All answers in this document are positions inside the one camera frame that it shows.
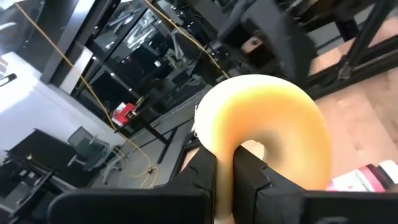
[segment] wooden table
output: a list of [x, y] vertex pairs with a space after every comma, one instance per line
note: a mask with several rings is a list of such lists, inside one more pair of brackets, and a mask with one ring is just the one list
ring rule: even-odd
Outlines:
[[[383, 23], [371, 45], [398, 35], [398, 17]], [[317, 57], [311, 74], [328, 68], [347, 53], [352, 40]], [[316, 101], [333, 139], [333, 177], [365, 164], [392, 159], [398, 162], [398, 68], [376, 75]], [[263, 146], [242, 144], [258, 157]], [[183, 163], [197, 152], [189, 152]]]

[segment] black pole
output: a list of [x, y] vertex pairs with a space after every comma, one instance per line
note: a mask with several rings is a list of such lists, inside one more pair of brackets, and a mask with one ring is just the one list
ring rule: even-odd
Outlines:
[[338, 72], [340, 79], [350, 77], [351, 72], [361, 60], [364, 50], [367, 49], [388, 14], [393, 10], [394, 4], [393, 0], [376, 1], [363, 28], [360, 30], [348, 53], [342, 58], [342, 68]]

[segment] bagel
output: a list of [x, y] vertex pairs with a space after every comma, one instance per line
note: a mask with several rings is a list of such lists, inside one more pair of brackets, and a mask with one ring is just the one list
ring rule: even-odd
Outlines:
[[331, 178], [331, 139], [315, 102], [299, 87], [267, 75], [219, 83], [195, 113], [199, 141], [217, 158], [215, 218], [228, 218], [233, 201], [233, 154], [254, 139], [263, 161], [307, 190], [325, 190]]

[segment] bagel hole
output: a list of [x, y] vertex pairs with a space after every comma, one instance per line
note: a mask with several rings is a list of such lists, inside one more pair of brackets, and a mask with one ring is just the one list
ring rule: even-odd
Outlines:
[[251, 135], [249, 139], [242, 144], [249, 152], [269, 165], [278, 161], [281, 142], [276, 133], [261, 131]]

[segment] label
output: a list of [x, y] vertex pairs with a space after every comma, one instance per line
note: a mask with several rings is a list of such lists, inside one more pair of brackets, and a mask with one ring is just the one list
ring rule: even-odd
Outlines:
[[356, 169], [347, 174], [334, 178], [327, 190], [345, 192], [374, 192], [372, 184], [366, 176]]

